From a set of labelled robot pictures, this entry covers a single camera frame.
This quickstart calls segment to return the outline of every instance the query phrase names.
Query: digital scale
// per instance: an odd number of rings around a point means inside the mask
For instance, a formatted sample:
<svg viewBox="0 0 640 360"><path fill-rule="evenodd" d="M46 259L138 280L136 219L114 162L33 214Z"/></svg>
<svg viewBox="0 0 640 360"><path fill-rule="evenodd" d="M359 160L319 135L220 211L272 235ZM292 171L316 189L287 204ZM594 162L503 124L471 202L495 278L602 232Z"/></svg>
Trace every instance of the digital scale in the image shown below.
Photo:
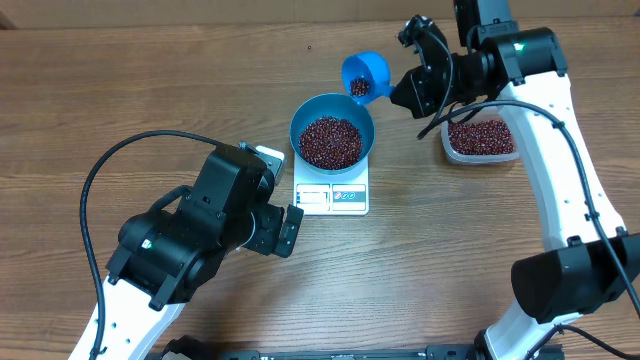
<svg viewBox="0 0 640 360"><path fill-rule="evenodd" d="M349 56L342 64L342 83L347 94L351 82L363 78L370 90L363 96L322 94L309 99L296 111L289 137L295 152L293 203L305 215L366 215L369 212L369 153L375 142L375 125L366 105L380 96L389 97L393 87L386 60L372 51ZM300 157L302 131L323 116L347 119L362 136L358 162L345 170L316 168Z"/></svg>
<svg viewBox="0 0 640 360"><path fill-rule="evenodd" d="M369 158L342 174L321 174L298 155L293 164L293 203L305 215L366 215Z"/></svg>

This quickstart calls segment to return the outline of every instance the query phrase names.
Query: plastic container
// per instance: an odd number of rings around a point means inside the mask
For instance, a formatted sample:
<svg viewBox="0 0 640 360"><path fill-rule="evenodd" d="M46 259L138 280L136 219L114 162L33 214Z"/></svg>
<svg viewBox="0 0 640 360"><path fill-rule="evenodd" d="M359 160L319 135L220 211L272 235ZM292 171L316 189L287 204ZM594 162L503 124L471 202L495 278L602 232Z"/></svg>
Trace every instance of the plastic container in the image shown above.
<svg viewBox="0 0 640 360"><path fill-rule="evenodd" d="M358 105L367 105L380 96L391 96L391 70L382 55L365 51L346 58L342 63L342 84L347 94L351 94L351 81L358 77L369 83L367 95L353 97Z"/></svg>
<svg viewBox="0 0 640 360"><path fill-rule="evenodd" d="M462 114L460 116L456 116L453 118L453 122L457 122L462 120L466 114ZM498 114L498 110L495 107L489 107L482 109L479 113L476 114L471 120L467 122L467 124L474 124L483 121L489 121L491 119L500 119L502 117ZM516 160L520 157L520 153L518 149L510 154L502 154L502 155L463 155L459 152L455 151L451 146L451 142L449 141L449 123L445 122L440 127L440 137L442 138L442 146L444 147L444 151L447 154L447 159L452 164L457 165L490 165L490 164L499 164L508 161Z"/></svg>
<svg viewBox="0 0 640 360"><path fill-rule="evenodd" d="M362 152L360 152L357 163L340 170L325 170L309 164L302 158L299 146L300 134L302 134L309 124L324 115L349 120L349 122L360 131L360 135L362 136ZM291 127L289 128L291 147L293 147L298 157L314 171L328 175L345 173L360 164L371 152L375 139L376 127L373 124L373 119L369 111L367 111L367 108L356 104L356 102L351 99L351 96L344 94L323 94L307 100L300 106L295 115L293 115Z"/></svg>

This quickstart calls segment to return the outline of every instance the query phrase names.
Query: wood grain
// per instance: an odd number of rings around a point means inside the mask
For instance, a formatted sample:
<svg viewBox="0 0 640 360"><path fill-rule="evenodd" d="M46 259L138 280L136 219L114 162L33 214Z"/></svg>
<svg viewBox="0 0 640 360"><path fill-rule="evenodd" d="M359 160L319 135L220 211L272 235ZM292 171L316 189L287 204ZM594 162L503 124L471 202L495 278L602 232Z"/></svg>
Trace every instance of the wood grain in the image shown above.
<svg viewBox="0 0 640 360"><path fill-rule="evenodd" d="M517 19L632 16L640 0L510 0ZM19 29L453 19L444 0L0 0Z"/></svg>
<svg viewBox="0 0 640 360"><path fill-rule="evenodd" d="M557 32L592 159L633 232L640 223L638 24L522 21ZM439 25L456 44L455 24ZM78 201L106 149L168 128L291 155L291 116L314 95L343 91L345 56L380 52L394 81L416 66L394 37L398 27L0 32L0 358L65 359L79 339L95 297ZM513 298L512 263L542 251L521 164L450 166L439 134L415 139L424 120L384 100L370 111L378 140L369 215L305 218L287 260L233 253L160 345L190 334L265 351L416 348L470 342L501 316ZM101 269L123 222L167 189L191 184L208 151L184 139L149 139L109 160L89 196ZM291 201L292 182L289 165L273 203ZM626 296L577 324L640 353L640 324ZM573 335L558 341L570 359L606 356Z"/></svg>

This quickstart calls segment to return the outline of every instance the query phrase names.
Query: clear plastic container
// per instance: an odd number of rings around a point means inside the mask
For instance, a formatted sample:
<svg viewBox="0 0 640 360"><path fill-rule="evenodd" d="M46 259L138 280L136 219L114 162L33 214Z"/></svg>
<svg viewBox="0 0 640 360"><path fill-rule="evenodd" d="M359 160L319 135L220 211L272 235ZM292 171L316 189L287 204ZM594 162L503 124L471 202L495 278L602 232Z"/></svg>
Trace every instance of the clear plastic container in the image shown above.
<svg viewBox="0 0 640 360"><path fill-rule="evenodd" d="M453 122L462 120L466 114L456 116L453 118ZM467 124L473 124L483 121L489 121L491 119L500 119L502 117L498 115L498 109L495 107L489 107L482 109L476 114ZM445 122L440 127L440 137L442 138L442 146L447 154L447 159L452 164L458 165L487 165L487 164L499 164L507 161L513 161L520 157L518 149L510 154L502 155L463 155L455 151L449 141L449 123Z"/></svg>

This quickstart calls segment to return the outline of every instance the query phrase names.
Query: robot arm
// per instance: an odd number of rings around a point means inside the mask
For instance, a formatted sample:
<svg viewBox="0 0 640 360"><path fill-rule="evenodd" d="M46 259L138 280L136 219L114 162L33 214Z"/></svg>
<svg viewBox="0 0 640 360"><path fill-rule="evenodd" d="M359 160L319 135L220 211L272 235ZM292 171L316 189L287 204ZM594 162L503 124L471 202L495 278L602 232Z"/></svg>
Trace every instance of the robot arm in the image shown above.
<svg viewBox="0 0 640 360"><path fill-rule="evenodd" d="M514 264L516 301L498 323L480 332L467 358L523 359L534 356L530 352L536 351L556 325L594 312L625 289L635 297L621 274L632 280L640 272L640 236L627 234L597 178L575 118L567 64L557 38L549 29L519 31L506 1L486 4L455 1L461 44L477 51L450 54L452 72L447 71L447 57L443 56L443 51L448 52L446 39L434 22L412 18L398 39L405 47L415 46L422 65L407 72L390 98L410 109L414 118L429 116L438 106L453 101L469 104L482 95L488 97L484 105L503 101L499 113L529 175L546 252ZM517 105L514 101L535 105L559 121L550 122L540 111L513 106ZM433 119L418 137L464 111ZM558 126L573 139L588 186L582 183L576 154ZM592 208L587 205L587 191ZM593 208L597 209L596 219ZM602 232L595 223L601 224ZM611 251L605 242L611 244ZM613 251L622 271L616 272L613 266Z"/></svg>
<svg viewBox="0 0 640 360"><path fill-rule="evenodd" d="M289 206L284 219L285 210L268 203L284 162L283 153L267 147L217 144L192 188L180 186L129 219L102 284L105 318L99 319L99 302L70 359L144 359L229 251L243 246L263 255L291 255L303 211ZM173 214L163 210L178 199ZM93 347L100 320L104 338L98 355Z"/></svg>

